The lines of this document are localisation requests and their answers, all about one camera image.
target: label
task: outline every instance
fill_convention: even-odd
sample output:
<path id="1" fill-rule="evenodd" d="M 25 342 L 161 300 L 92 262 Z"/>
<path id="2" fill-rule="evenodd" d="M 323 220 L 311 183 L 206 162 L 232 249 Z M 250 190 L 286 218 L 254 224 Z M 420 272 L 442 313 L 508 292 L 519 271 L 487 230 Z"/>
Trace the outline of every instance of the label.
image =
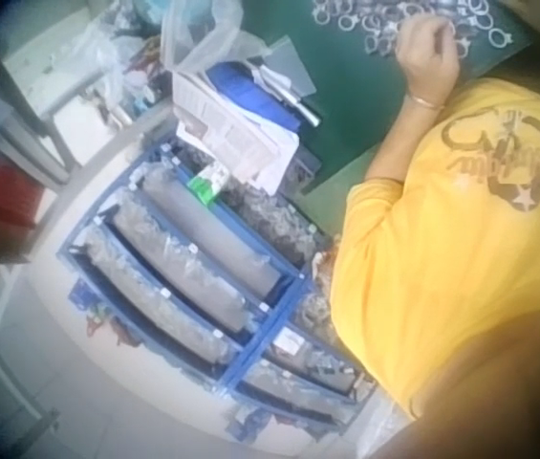
<path id="1" fill-rule="evenodd" d="M 284 328 L 276 337 L 273 344 L 282 351 L 292 356 L 297 355 L 306 340 L 288 328 Z"/>

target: paper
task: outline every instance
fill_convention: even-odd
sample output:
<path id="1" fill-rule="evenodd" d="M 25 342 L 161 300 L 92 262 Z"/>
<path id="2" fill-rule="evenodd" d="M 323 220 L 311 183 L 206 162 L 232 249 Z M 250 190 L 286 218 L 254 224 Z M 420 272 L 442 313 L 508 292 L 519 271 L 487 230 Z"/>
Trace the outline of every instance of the paper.
<path id="1" fill-rule="evenodd" d="M 295 332 L 292 332 L 288 328 L 284 328 L 280 335 L 273 341 L 273 345 L 280 348 L 287 354 L 296 356 L 306 341 L 303 337 L 300 337 Z"/>
<path id="2" fill-rule="evenodd" d="M 237 180 L 247 182 L 278 158 L 276 145 L 200 78 L 174 74 L 174 104 L 190 133 L 212 151 Z"/>
<path id="3" fill-rule="evenodd" d="M 238 107 L 194 76 L 174 75 L 177 136 L 223 164 L 240 182 L 273 195 L 299 138 Z"/>

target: metal part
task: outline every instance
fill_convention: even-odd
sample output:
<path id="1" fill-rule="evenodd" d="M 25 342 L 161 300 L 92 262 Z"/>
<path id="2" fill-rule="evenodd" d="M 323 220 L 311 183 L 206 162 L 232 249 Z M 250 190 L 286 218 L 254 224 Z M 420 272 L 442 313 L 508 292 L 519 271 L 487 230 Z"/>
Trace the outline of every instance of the metal part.
<path id="1" fill-rule="evenodd" d="M 469 48 L 471 47 L 471 40 L 469 38 L 463 37 L 458 38 L 456 41 L 457 44 L 457 53 L 459 58 L 464 59 L 469 55 Z"/>
<path id="2" fill-rule="evenodd" d="M 467 38 L 471 38 L 478 34 L 478 29 L 476 29 L 475 26 L 466 24 L 465 22 L 459 22 L 453 26 L 454 26 L 454 34 L 456 36 L 464 36 Z"/>
<path id="3" fill-rule="evenodd" d="M 467 0 L 469 9 L 476 15 L 485 15 L 490 11 L 487 0 Z"/>
<path id="4" fill-rule="evenodd" d="M 389 34 L 389 35 L 397 35 L 401 30 L 401 23 L 400 22 L 393 22 L 389 21 L 384 26 L 383 33 Z"/>
<path id="5" fill-rule="evenodd" d="M 387 21 L 400 22 L 405 18 L 403 11 L 399 8 L 399 5 L 389 5 L 382 10 L 382 16 Z"/>
<path id="6" fill-rule="evenodd" d="M 395 39 L 390 36 L 383 36 L 378 40 L 378 52 L 382 57 L 388 56 L 393 51 Z"/>
<path id="7" fill-rule="evenodd" d="M 424 12 L 424 7 L 419 3 L 401 2 L 397 5 L 405 17 L 413 16 Z"/>
<path id="8" fill-rule="evenodd" d="M 365 37 L 365 53 L 372 55 L 378 51 L 378 37 L 375 35 L 367 35 Z"/>
<path id="9" fill-rule="evenodd" d="M 511 33 L 507 33 L 502 29 L 495 28 L 488 31 L 488 41 L 495 48 L 505 48 L 514 42 Z"/>
<path id="10" fill-rule="evenodd" d="M 482 31 L 489 31 L 495 25 L 495 20 L 490 14 L 480 14 L 473 16 L 475 26 Z"/>
<path id="11" fill-rule="evenodd" d="M 344 32 L 351 32 L 359 22 L 361 22 L 361 19 L 357 15 L 344 14 L 343 16 L 339 16 L 337 26 Z"/>
<path id="12" fill-rule="evenodd" d="M 368 55 L 392 53 L 402 21 L 424 12 L 450 20 L 460 58 L 468 56 L 471 41 L 480 31 L 488 33 L 495 48 L 513 43 L 511 34 L 495 30 L 488 0 L 313 0 L 317 24 L 326 25 L 335 18 L 343 32 L 352 32 L 360 25 Z"/>
<path id="13" fill-rule="evenodd" d="M 382 21 L 380 20 L 379 16 L 376 16 L 375 14 L 370 14 L 361 19 L 361 27 L 366 32 L 380 33 L 380 30 L 382 28 Z"/>
<path id="14" fill-rule="evenodd" d="M 337 9 L 340 14 L 350 14 L 355 9 L 354 0 L 339 0 L 337 2 Z"/>
<path id="15" fill-rule="evenodd" d="M 331 16 L 324 8 L 315 8 L 312 11 L 312 16 L 314 16 L 314 22 L 319 26 L 326 26 L 331 22 Z"/>

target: blue shelf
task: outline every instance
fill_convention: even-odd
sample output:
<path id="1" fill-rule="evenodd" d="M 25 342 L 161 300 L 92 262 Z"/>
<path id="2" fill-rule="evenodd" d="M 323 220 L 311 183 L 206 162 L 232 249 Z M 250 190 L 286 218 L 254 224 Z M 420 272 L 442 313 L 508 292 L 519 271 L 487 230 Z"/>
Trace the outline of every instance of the blue shelf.
<path id="1" fill-rule="evenodd" d="M 344 404 L 356 404 L 356 400 L 351 397 L 339 392 L 335 389 L 330 388 L 329 386 L 323 384 L 322 382 L 316 381 L 308 375 L 302 374 L 300 371 L 297 371 L 295 368 L 286 367 L 282 363 L 275 361 L 271 356 L 264 355 L 264 359 L 269 361 L 271 365 L 275 366 L 278 370 L 288 371 L 291 373 L 291 378 L 298 381 L 301 384 L 312 387 L 317 390 L 320 394 L 325 395 L 331 399 L 338 400 Z"/>
<path id="2" fill-rule="evenodd" d="M 200 311 L 194 305 L 192 305 L 186 298 L 183 297 L 176 289 L 173 288 L 165 279 L 162 279 L 161 275 L 147 263 L 136 249 L 129 244 L 129 242 L 119 233 L 119 230 L 110 222 L 109 219 L 105 220 L 102 225 L 99 226 L 106 239 L 121 253 L 130 265 L 139 272 L 149 284 L 151 284 L 158 291 L 168 291 L 169 300 L 185 315 L 195 320 L 202 327 L 209 332 L 215 333 L 217 330 L 224 334 L 229 343 L 235 347 L 238 351 L 242 350 L 243 344 L 250 338 L 248 333 L 234 334 L 226 328 L 225 325 L 220 324 L 214 320 L 213 317 Z"/>
<path id="3" fill-rule="evenodd" d="M 261 406 L 270 413 L 290 419 L 296 419 L 308 426 L 317 426 L 329 430 L 341 429 L 341 424 L 337 423 L 334 418 L 328 414 L 300 408 L 246 382 L 240 382 L 232 392 L 231 396 L 242 403 Z"/>
<path id="4" fill-rule="evenodd" d="M 194 174 L 173 154 L 162 150 L 160 154 L 172 162 L 175 166 L 178 180 L 186 186 L 189 180 L 194 177 Z M 254 229 L 250 228 L 220 197 L 208 207 L 208 210 L 231 231 L 237 234 L 251 249 L 269 255 L 270 263 L 277 271 L 287 275 L 299 276 L 299 270 L 282 253 L 277 251 L 272 244 L 261 237 Z"/>
<path id="5" fill-rule="evenodd" d="M 142 342 L 153 352 L 162 355 L 169 363 L 185 370 L 198 381 L 213 388 L 216 381 L 226 371 L 223 365 L 205 361 L 190 349 L 180 344 L 155 325 L 136 308 L 96 268 L 89 257 L 83 253 L 71 253 L 73 263 L 78 266 L 78 273 L 89 288 L 105 303 L 111 312 L 128 328 L 136 332 Z"/>
<path id="6" fill-rule="evenodd" d="M 294 323 L 292 320 L 290 320 L 286 324 L 286 326 L 289 327 L 292 331 L 294 331 L 297 335 L 305 339 L 307 342 L 311 343 L 314 347 L 317 347 L 318 349 L 326 352 L 330 356 L 335 357 L 339 361 L 343 361 L 344 363 L 347 363 L 348 365 L 352 366 L 355 370 L 362 371 L 360 364 L 358 364 L 357 362 L 354 362 L 352 359 L 343 355 L 333 346 L 323 341 L 322 339 L 316 337 L 314 334 L 310 333 L 305 328 L 300 327 L 299 325 Z"/>
<path id="7" fill-rule="evenodd" d="M 176 237 L 179 242 L 185 246 L 185 247 L 195 247 L 198 249 L 197 256 L 202 261 L 202 263 L 210 268 L 212 271 L 214 271 L 217 275 L 222 277 L 228 284 L 230 284 L 234 289 L 236 289 L 244 299 L 247 301 L 247 303 L 253 305 L 254 307 L 251 308 L 251 311 L 258 315 L 260 312 L 265 314 L 267 311 L 263 311 L 261 309 L 262 304 L 267 304 L 268 306 L 271 306 L 271 302 L 266 303 L 264 300 L 265 298 L 259 298 L 256 294 L 254 294 L 249 287 L 244 285 L 239 279 L 237 279 L 234 275 L 232 275 L 224 266 L 222 263 L 220 263 L 218 260 L 215 260 L 213 257 L 207 255 L 206 253 L 199 250 L 198 246 L 194 244 L 191 239 L 188 238 L 185 234 L 183 234 L 176 226 L 174 226 L 163 214 L 162 210 L 155 204 L 155 202 L 148 197 L 141 189 L 137 189 L 134 192 L 136 199 L 148 210 L 148 212 L 151 214 L 151 216 L 157 221 L 157 223 L 162 227 L 162 230 L 169 232 L 174 237 Z"/>
<path id="8" fill-rule="evenodd" d="M 360 371 L 359 365 L 348 356 L 343 355 L 338 349 L 333 348 L 329 343 L 317 338 L 293 321 L 293 312 L 301 304 L 304 296 L 313 292 L 315 288 L 310 277 L 309 263 L 305 263 L 303 266 L 299 266 L 298 262 L 292 263 L 288 253 L 281 253 L 257 230 L 252 229 L 237 211 L 230 208 L 226 202 L 219 198 L 219 200 L 209 206 L 208 211 L 251 250 L 262 255 L 267 255 L 270 258 L 271 266 L 281 274 L 271 292 L 265 298 L 258 297 L 251 288 L 232 274 L 220 259 L 216 259 L 216 257 L 204 251 L 203 248 L 200 248 L 178 226 L 170 221 L 170 218 L 162 211 L 161 207 L 153 201 L 150 195 L 147 195 L 143 191 L 143 177 L 139 175 L 134 178 L 133 172 L 144 162 L 152 163 L 160 159 L 168 159 L 175 165 L 174 170 L 178 181 L 181 185 L 186 186 L 193 173 L 184 163 L 179 163 L 181 158 L 174 155 L 174 153 L 178 154 L 178 151 L 166 152 L 163 150 L 162 146 L 164 143 L 165 141 L 161 141 L 148 148 L 140 158 L 119 175 L 96 202 L 90 205 L 84 217 L 76 224 L 72 233 L 66 238 L 58 256 L 67 264 L 72 265 L 81 279 L 88 284 L 92 291 L 106 304 L 116 317 L 142 339 L 147 348 L 152 352 L 162 355 L 170 364 L 179 367 L 181 372 L 194 382 L 207 387 L 211 391 L 230 394 L 235 400 L 244 404 L 259 406 L 277 416 L 296 420 L 310 428 L 321 431 L 343 431 L 356 418 L 374 390 L 371 391 L 365 402 L 357 402 L 354 396 L 349 397 L 346 395 L 345 389 L 341 391 L 332 388 L 326 382 L 317 381 L 314 375 L 306 373 L 302 368 L 290 367 L 286 361 L 274 360 L 270 354 L 271 344 L 278 334 L 285 327 L 288 327 L 315 348 Z M 219 334 L 216 331 L 221 332 L 223 335 L 222 340 L 235 352 L 229 363 L 222 364 L 206 361 L 191 349 L 166 334 L 146 317 L 144 313 L 138 310 L 119 291 L 118 286 L 113 285 L 110 279 L 91 262 L 86 253 L 86 248 L 75 246 L 77 237 L 95 219 L 99 214 L 99 209 L 104 206 L 104 203 L 106 203 L 109 197 L 118 188 L 129 186 L 132 189 L 132 180 L 137 181 L 137 188 L 132 190 L 134 198 L 146 208 L 160 228 L 178 239 L 184 247 L 189 247 L 192 251 L 196 251 L 197 249 L 197 257 L 203 265 L 215 275 L 223 278 L 225 282 L 230 284 L 231 287 L 243 296 L 246 301 L 245 307 L 258 322 L 254 324 L 254 331 L 247 330 L 246 327 L 242 330 L 229 328 L 228 323 L 222 323 L 220 319 L 199 307 L 183 292 L 176 289 L 152 263 L 144 259 L 134 245 L 129 242 L 127 237 L 119 231 L 113 220 L 119 209 L 118 207 L 109 208 L 100 214 L 102 221 L 97 223 L 99 229 L 110 244 L 126 257 L 128 264 L 140 273 L 150 286 L 160 292 L 168 291 L 171 293 L 169 300 L 183 314 L 202 326 L 208 333 L 214 333 L 215 336 L 218 336 Z M 295 212 L 298 218 L 302 219 L 303 223 L 310 224 L 310 220 L 284 196 L 277 194 L 276 197 L 279 206 L 288 207 Z M 327 241 L 325 236 L 320 232 L 314 238 L 320 244 Z M 345 425 L 329 414 L 317 412 L 313 409 L 301 408 L 251 385 L 245 381 L 245 376 L 250 368 L 259 363 L 260 359 L 266 359 L 270 362 L 270 365 L 274 365 L 278 370 L 288 371 L 291 373 L 289 378 L 297 381 L 297 383 L 304 387 L 309 387 L 317 391 L 320 397 L 331 398 L 332 400 L 343 403 L 344 406 L 353 407 L 353 411 L 356 414 Z M 348 381 L 341 382 L 340 388 L 345 388 Z"/>

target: workbench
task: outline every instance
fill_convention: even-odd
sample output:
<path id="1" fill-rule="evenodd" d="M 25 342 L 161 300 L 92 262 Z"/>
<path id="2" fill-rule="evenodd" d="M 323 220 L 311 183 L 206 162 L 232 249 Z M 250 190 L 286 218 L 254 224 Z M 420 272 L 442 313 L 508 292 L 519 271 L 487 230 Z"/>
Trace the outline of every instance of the workbench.
<path id="1" fill-rule="evenodd" d="M 305 125 L 302 142 L 322 162 L 311 188 L 381 142 L 400 109 L 405 81 L 393 57 L 367 55 L 360 29 L 345 33 L 335 23 L 318 26 L 311 0 L 243 0 L 243 28 L 271 45 L 288 35 L 317 92 L 305 98 L 323 119 Z M 480 77 L 529 45 L 529 32 L 510 11 L 492 0 L 495 27 L 512 34 L 504 49 L 490 46 L 480 33 L 462 62 L 461 83 Z"/>

